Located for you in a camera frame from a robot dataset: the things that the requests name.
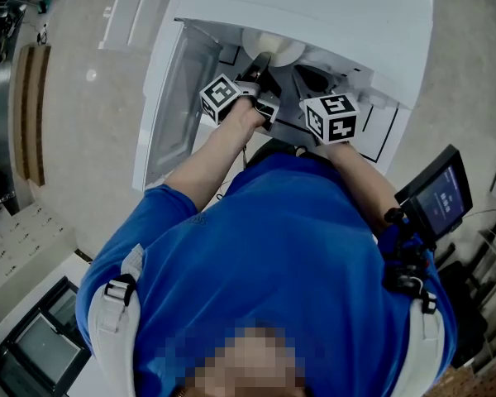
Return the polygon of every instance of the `blue t-shirt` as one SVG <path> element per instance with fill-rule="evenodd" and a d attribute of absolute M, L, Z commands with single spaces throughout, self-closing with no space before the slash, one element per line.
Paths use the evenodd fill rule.
<path fill-rule="evenodd" d="M 379 246 L 395 237 L 390 228 Z M 389 395 L 394 387 L 411 299 L 382 286 L 384 260 L 335 170 L 272 155 L 239 174 L 203 213 L 165 185 L 145 192 L 81 284 L 77 318 L 89 346 L 93 294 L 119 275 L 137 243 L 145 249 L 139 396 L 169 396 L 235 327 L 256 323 L 290 340 L 316 396 Z M 442 373 L 455 351 L 455 318 L 432 263 L 428 270 L 426 287 L 446 330 Z"/>

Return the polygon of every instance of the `strap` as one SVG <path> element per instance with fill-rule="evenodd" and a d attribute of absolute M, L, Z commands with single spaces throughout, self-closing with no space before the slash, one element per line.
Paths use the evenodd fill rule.
<path fill-rule="evenodd" d="M 429 294 L 426 310 L 421 299 L 410 306 L 408 352 L 391 397 L 421 397 L 433 385 L 443 357 L 445 325 L 439 310 L 435 310 L 436 296 Z"/>
<path fill-rule="evenodd" d="M 136 282 L 142 258 L 143 248 L 138 244 L 123 261 L 122 274 L 98 288 L 88 311 L 93 354 L 121 397 L 136 397 L 134 342 L 141 315 Z"/>

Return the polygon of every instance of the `black screen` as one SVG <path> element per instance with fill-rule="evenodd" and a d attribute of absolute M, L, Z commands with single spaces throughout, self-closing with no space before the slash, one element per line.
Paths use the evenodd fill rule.
<path fill-rule="evenodd" d="M 435 234 L 439 235 L 450 228 L 465 211 L 452 166 L 428 185 L 417 196 L 417 201 Z"/>

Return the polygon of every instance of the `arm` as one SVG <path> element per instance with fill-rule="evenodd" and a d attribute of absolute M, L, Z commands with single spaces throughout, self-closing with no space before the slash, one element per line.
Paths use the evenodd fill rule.
<path fill-rule="evenodd" d="M 351 144 L 332 144 L 326 147 L 326 152 L 378 237 L 389 226 L 384 215 L 391 208 L 399 207 L 395 189 Z"/>
<path fill-rule="evenodd" d="M 254 130 L 264 122 L 248 98 L 239 98 L 203 147 L 176 168 L 164 184 L 188 196 L 197 210 L 202 211 L 217 193 Z"/>

